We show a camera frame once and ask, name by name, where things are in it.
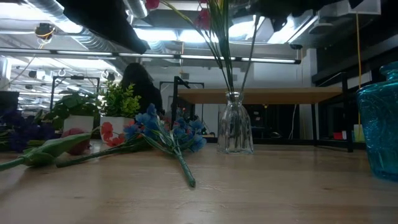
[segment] wooden shelf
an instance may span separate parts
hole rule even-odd
[[[244,104],[313,104],[342,94],[340,87],[248,88]],[[182,89],[178,96],[193,104],[226,103],[225,89]]]

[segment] green stem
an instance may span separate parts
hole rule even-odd
[[[178,161],[181,164],[181,168],[184,171],[185,176],[188,179],[188,183],[191,187],[195,187],[197,182],[195,181],[195,178],[193,178],[191,170],[188,167],[187,162],[185,162],[185,159],[182,157],[182,154],[179,153],[176,149],[174,149],[175,156],[177,156]]]
[[[71,159],[71,160],[67,160],[67,161],[57,162],[55,165],[58,168],[72,166],[72,165],[76,165],[76,164],[79,164],[81,162],[87,161],[89,159],[94,159],[94,158],[98,158],[98,157],[101,157],[101,156],[108,156],[108,155],[112,155],[112,154],[119,153],[119,152],[122,152],[122,151],[123,151],[123,148],[119,148],[119,147],[118,148],[114,148],[114,149],[108,149],[108,150],[104,150],[104,151],[101,151],[101,152],[95,152],[95,153],[92,153],[92,154],[87,155],[87,156],[82,156],[82,157],[79,157],[77,159]]]
[[[22,165],[25,162],[24,158],[18,158],[14,159],[13,161],[5,162],[3,164],[0,164],[0,171],[6,170],[6,169],[11,169],[13,167]]]

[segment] teal glass vase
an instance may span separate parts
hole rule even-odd
[[[387,78],[357,92],[366,150],[373,173],[398,181],[398,62],[380,68]]]

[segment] table surface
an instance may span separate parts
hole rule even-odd
[[[181,89],[178,96],[193,104],[226,103],[225,89]],[[340,95],[340,87],[247,88],[244,104],[314,104]]]
[[[0,223],[398,223],[398,184],[373,177],[363,151],[255,150],[224,155],[208,144],[186,155],[195,189],[156,150],[15,167],[0,172]]]

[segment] blue flower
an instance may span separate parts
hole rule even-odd
[[[144,114],[139,113],[139,114],[136,115],[137,124],[143,124],[143,125],[145,125],[145,124],[147,124],[151,119],[152,119],[151,116],[149,116],[147,113],[144,113]]]
[[[141,133],[141,129],[136,124],[133,124],[130,127],[125,127],[123,131],[126,133],[126,139],[130,139],[131,137],[133,137],[133,135]]]
[[[147,137],[152,138],[153,140],[157,140],[157,135],[153,131],[158,131],[158,130],[159,128],[156,124],[156,119],[153,119],[149,121],[147,124],[145,124],[144,134]]]
[[[190,121],[189,126],[191,126],[194,132],[198,134],[200,134],[202,129],[205,127],[199,119],[196,121]]]
[[[202,135],[196,134],[193,137],[193,144],[191,145],[190,149],[192,152],[197,152],[206,144],[206,139],[203,138]]]
[[[177,120],[174,122],[174,126],[180,127],[180,128],[183,128],[183,129],[186,129],[186,128],[187,128],[187,124],[186,124],[186,122],[184,121],[184,118],[183,118],[183,117],[179,117],[179,119],[177,119]]]
[[[151,103],[147,108],[147,114],[151,117],[156,117],[156,108],[153,103]]]

